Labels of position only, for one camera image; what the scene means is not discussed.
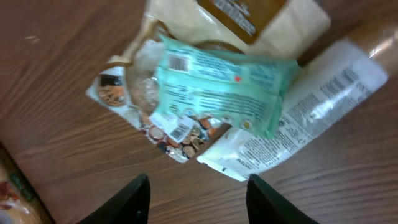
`food package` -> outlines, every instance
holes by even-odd
[[[330,18],[313,0],[151,0],[136,38],[122,56],[109,60],[86,93],[170,157],[185,162],[208,148],[229,125],[191,116],[195,124],[189,127],[188,118],[154,112],[159,104],[154,72],[164,53],[160,34],[202,50],[295,59],[329,26]],[[185,143],[174,141],[171,133]]]
[[[295,60],[199,50],[162,36],[156,70],[160,114],[211,116],[273,138],[282,99],[300,67]]]
[[[286,93],[275,139],[231,128],[197,160],[236,180],[290,158],[398,73],[398,24],[373,22],[310,62]]]
[[[0,146],[0,223],[53,223],[7,152]]]

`barcode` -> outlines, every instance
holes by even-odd
[[[326,96],[335,96],[349,88],[357,80],[359,80],[357,74],[350,68],[346,68],[340,75],[334,76],[324,84],[321,87],[321,91],[323,91]]]
[[[180,55],[169,55],[169,68],[188,72],[188,58]]]
[[[171,136],[173,136],[175,139],[181,139],[184,138],[185,134],[189,131],[189,127],[184,125],[184,124],[179,124],[174,131],[170,133]]]

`orange label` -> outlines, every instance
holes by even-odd
[[[286,0],[198,0],[243,42],[252,44]]]

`white label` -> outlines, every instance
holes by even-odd
[[[177,143],[182,142],[188,136],[195,124],[195,121],[188,116],[162,115],[157,112],[154,112],[149,119]]]
[[[105,71],[102,71],[100,75],[114,75],[114,76],[123,76],[124,75],[124,67],[123,66],[116,66],[113,68],[109,68]]]
[[[388,78],[376,62],[348,41],[335,43],[307,71],[285,96],[275,139],[256,138],[232,128],[198,161],[234,179],[246,180],[249,174],[264,172],[295,154]]]

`barcode label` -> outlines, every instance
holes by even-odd
[[[342,91],[345,91],[350,86],[354,85],[356,81],[359,80],[357,74],[350,68],[346,68],[340,75],[334,76],[326,84],[321,87],[321,91],[326,94],[326,96],[332,97]]]
[[[149,119],[160,128],[170,139],[180,143],[191,132],[193,126],[197,123],[188,116],[178,117],[177,115],[164,115],[154,112]]]
[[[177,142],[182,141],[185,136],[188,134],[190,128],[184,124],[179,124],[174,131],[170,133],[170,135],[177,140]]]
[[[189,58],[184,57],[183,55],[169,55],[169,68],[182,71],[182,72],[189,72]]]

